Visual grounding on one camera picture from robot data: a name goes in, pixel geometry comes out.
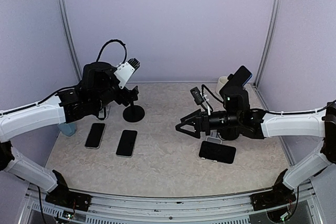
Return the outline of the black phone landscape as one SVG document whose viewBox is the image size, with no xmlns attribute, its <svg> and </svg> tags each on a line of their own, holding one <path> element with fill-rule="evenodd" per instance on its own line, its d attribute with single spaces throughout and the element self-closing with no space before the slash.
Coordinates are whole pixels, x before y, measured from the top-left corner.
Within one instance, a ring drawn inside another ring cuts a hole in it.
<svg viewBox="0 0 336 224">
<path fill-rule="evenodd" d="M 203 141 L 199 150 L 199 157 L 215 162 L 232 164 L 236 155 L 236 148 L 232 146 Z"/>
</svg>

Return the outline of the black round base phone stand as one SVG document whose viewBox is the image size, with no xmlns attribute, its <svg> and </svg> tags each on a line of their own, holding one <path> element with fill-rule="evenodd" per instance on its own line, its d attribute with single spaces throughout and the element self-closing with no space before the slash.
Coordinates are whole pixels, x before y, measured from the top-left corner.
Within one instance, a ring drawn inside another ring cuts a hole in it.
<svg viewBox="0 0 336 224">
<path fill-rule="evenodd" d="M 135 86 L 132 90 L 126 90 L 125 99 L 129 105 L 123 111 L 123 118 L 127 122 L 140 122 L 145 116 L 144 108 L 134 104 L 134 102 L 138 100 L 138 94 L 138 86 Z"/>
</svg>

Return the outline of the black phone clear case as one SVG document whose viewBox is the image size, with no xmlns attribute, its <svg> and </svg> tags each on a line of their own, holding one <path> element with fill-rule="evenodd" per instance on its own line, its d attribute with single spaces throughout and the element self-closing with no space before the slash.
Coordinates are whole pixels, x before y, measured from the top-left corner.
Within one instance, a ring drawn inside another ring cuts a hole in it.
<svg viewBox="0 0 336 224">
<path fill-rule="evenodd" d="M 104 130 L 106 125 L 104 123 L 93 123 L 85 142 L 85 148 L 98 149 L 100 147 Z"/>
</svg>

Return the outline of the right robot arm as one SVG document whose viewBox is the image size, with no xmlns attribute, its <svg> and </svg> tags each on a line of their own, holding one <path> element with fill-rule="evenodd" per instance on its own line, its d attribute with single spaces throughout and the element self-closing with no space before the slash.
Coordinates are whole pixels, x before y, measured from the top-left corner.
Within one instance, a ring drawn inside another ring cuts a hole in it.
<svg viewBox="0 0 336 224">
<path fill-rule="evenodd" d="M 183 117 L 176 130 L 195 138 L 218 130 L 233 131 L 232 139 L 240 135 L 255 140 L 280 137 L 285 143 L 296 140 L 301 145 L 307 140 L 314 144 L 305 147 L 301 156 L 295 157 L 295 164 L 278 176 L 268 194 L 273 205 L 281 204 L 302 182 L 335 163 L 335 102 L 309 111 L 273 112 L 252 109 L 243 87 L 223 87 L 220 95 L 224 110 L 197 110 Z"/>
</svg>

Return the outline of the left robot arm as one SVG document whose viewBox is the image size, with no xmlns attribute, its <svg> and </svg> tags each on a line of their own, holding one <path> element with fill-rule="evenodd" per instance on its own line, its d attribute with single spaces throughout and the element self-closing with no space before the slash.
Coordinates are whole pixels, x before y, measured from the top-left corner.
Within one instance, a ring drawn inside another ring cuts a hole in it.
<svg viewBox="0 0 336 224">
<path fill-rule="evenodd" d="M 98 116 L 111 102 L 128 106 L 138 99 L 138 89 L 126 83 L 138 70 L 135 58 L 116 67 L 107 62 L 93 62 L 83 68 L 81 81 L 47 98 L 12 110 L 1 111 L 1 170 L 40 187 L 66 206 L 73 193 L 60 172 L 46 169 L 25 157 L 11 139 L 50 125 L 69 124 L 86 116 Z"/>
</svg>

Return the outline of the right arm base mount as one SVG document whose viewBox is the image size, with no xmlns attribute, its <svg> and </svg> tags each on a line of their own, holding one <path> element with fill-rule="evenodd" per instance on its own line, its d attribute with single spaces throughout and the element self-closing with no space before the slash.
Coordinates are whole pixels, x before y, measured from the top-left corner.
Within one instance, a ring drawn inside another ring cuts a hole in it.
<svg viewBox="0 0 336 224">
<path fill-rule="evenodd" d="M 287 169 L 279 174 L 270 191 L 250 196 L 254 211 L 281 206 L 297 200 L 293 189 L 284 185 L 283 178 L 286 171 Z"/>
</svg>

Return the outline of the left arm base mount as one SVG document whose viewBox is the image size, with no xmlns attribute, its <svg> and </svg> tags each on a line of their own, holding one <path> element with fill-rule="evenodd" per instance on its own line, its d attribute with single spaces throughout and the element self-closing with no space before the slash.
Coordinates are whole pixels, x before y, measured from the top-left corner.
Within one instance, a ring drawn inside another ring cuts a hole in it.
<svg viewBox="0 0 336 224">
<path fill-rule="evenodd" d="M 91 196 L 75 191 L 54 191 L 48 193 L 45 201 L 57 206 L 87 212 L 91 203 Z"/>
</svg>

